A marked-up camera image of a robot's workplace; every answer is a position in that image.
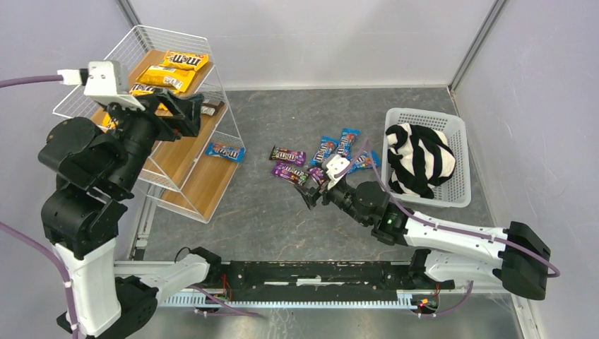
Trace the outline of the yellow M&M bag bottom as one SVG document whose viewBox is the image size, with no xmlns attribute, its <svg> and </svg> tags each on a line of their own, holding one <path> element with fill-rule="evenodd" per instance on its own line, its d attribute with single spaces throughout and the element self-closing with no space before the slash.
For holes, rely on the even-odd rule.
<svg viewBox="0 0 599 339">
<path fill-rule="evenodd" d="M 187 71 L 164 66 L 149 66 L 136 79 L 138 83 L 152 86 L 169 87 L 185 92 L 196 76 L 195 71 Z"/>
</svg>

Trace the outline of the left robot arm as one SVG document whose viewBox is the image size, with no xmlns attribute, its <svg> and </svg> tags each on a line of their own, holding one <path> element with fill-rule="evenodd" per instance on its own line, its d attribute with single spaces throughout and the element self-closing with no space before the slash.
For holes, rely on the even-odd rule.
<svg viewBox="0 0 599 339">
<path fill-rule="evenodd" d="M 125 201 L 158 141 L 196 137 L 200 93 L 180 97 L 159 89 L 148 95 L 112 96 L 101 104 L 117 121 L 104 131 L 75 117 L 56 125 L 39 161 L 57 175 L 56 191 L 41 210 L 46 238 L 71 279 L 73 311 L 58 318 L 87 338 L 126 338 L 144 327 L 159 304 L 209 278 L 221 259 L 198 247 L 144 278 L 114 274 L 114 250 Z"/>
</svg>

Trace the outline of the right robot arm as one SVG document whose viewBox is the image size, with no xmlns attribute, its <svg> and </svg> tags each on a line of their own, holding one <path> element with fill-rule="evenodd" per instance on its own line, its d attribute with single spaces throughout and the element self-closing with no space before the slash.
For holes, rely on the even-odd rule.
<svg viewBox="0 0 599 339">
<path fill-rule="evenodd" d="M 332 203 L 364 227 L 379 242 L 419 247 L 411 270 L 436 283 L 472 280 L 501 285 L 526 299 L 546 298 L 551 251 L 526 224 L 508 228 L 476 227 L 447 222 L 412 210 L 401 210 L 376 182 L 353 188 L 344 181 L 325 185 L 295 185 L 307 207 Z"/>
</svg>

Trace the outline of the brown M&M bag on shelf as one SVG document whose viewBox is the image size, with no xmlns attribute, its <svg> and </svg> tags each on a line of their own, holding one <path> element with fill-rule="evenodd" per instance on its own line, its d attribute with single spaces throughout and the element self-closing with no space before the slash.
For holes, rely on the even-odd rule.
<svg viewBox="0 0 599 339">
<path fill-rule="evenodd" d="M 217 114 L 224 106 L 225 106 L 225 102 L 223 102 L 223 101 L 206 100 L 201 105 L 201 113 L 212 117 L 215 114 Z"/>
</svg>

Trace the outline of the yellow M&M bag top shelf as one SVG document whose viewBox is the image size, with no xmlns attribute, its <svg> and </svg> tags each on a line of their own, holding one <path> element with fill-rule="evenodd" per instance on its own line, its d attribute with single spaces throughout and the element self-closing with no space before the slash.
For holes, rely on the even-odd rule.
<svg viewBox="0 0 599 339">
<path fill-rule="evenodd" d="M 168 51 L 159 66 L 181 69 L 184 71 L 199 71 L 210 61 L 207 54 L 192 54 Z"/>
</svg>

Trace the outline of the blue M&M bag on shelf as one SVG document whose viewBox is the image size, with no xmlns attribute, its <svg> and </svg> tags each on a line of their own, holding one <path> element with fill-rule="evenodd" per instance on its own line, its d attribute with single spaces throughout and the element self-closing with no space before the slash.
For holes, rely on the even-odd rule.
<svg viewBox="0 0 599 339">
<path fill-rule="evenodd" d="M 239 163 L 242 161 L 245 154 L 245 148 L 224 145 L 221 143 L 209 143 L 205 155 L 218 157 L 230 162 Z"/>
</svg>

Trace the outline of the purple brown M&M bag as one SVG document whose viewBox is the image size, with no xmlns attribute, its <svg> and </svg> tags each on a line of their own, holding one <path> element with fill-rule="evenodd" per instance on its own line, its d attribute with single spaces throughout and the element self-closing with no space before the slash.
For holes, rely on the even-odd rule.
<svg viewBox="0 0 599 339">
<path fill-rule="evenodd" d="M 309 176 L 315 182 L 318 187 L 326 185 L 329 181 L 328 175 L 324 169 L 319 166 L 313 166 L 308 168 Z"/>
</svg>

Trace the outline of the blue M&M bag right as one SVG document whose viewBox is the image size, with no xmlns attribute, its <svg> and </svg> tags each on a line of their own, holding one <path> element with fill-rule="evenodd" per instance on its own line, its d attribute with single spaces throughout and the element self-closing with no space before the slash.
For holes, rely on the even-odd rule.
<svg viewBox="0 0 599 339">
<path fill-rule="evenodd" d="M 371 169 L 373 167 L 379 167 L 380 163 L 380 159 L 374 151 L 364 151 L 356 157 L 356 161 L 348 171 L 348 174 L 360 170 Z"/>
</svg>

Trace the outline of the blue M&M bag upper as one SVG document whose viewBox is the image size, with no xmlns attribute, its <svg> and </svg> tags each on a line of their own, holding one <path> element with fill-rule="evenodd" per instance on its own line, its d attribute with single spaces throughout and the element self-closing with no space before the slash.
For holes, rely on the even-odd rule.
<svg viewBox="0 0 599 339">
<path fill-rule="evenodd" d="M 350 159 L 352 145 L 360 134 L 361 132 L 359 130 L 344 128 L 334 153 L 346 159 Z"/>
</svg>

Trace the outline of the blue M&M bag left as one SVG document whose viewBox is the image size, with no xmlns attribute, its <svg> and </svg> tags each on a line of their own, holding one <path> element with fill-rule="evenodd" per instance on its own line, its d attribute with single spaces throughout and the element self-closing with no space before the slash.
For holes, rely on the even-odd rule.
<svg viewBox="0 0 599 339">
<path fill-rule="evenodd" d="M 329 136 L 322 136 L 319 148 L 313 158 L 310 160 L 310 165 L 316 166 L 322 164 L 334 151 L 337 149 L 339 140 Z"/>
</svg>

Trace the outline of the black white striped cloth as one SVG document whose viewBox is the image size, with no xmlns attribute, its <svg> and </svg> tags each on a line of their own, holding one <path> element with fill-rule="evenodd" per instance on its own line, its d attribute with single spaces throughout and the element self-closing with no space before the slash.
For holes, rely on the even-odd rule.
<svg viewBox="0 0 599 339">
<path fill-rule="evenodd" d="M 388 127 L 385 137 L 393 192 L 433 199 L 434 189 L 453 177 L 456 159 L 442 132 L 402 123 Z"/>
</svg>

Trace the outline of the white plastic basket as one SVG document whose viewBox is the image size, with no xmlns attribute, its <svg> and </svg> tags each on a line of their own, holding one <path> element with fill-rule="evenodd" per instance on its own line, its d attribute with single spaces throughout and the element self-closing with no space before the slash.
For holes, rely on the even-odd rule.
<svg viewBox="0 0 599 339">
<path fill-rule="evenodd" d="M 470 159 L 465 123 L 456 115 L 413 108 L 391 108 L 386 113 L 385 127 L 409 123 L 426 126 L 443 133 L 456 159 L 452 178 L 432 189 L 433 198 L 397 194 L 391 195 L 402 202 L 437 208 L 465 208 L 471 202 Z"/>
</svg>

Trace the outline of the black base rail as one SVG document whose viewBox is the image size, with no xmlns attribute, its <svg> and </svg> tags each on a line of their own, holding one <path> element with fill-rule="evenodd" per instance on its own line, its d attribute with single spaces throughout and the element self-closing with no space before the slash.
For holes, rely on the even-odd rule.
<svg viewBox="0 0 599 339">
<path fill-rule="evenodd" d="M 200 284 L 162 307 L 248 309 L 406 309 L 465 296 L 467 280 L 435 283 L 409 274 L 401 261 L 225 261 Z M 221 303 L 210 299 L 216 297 Z"/>
</svg>

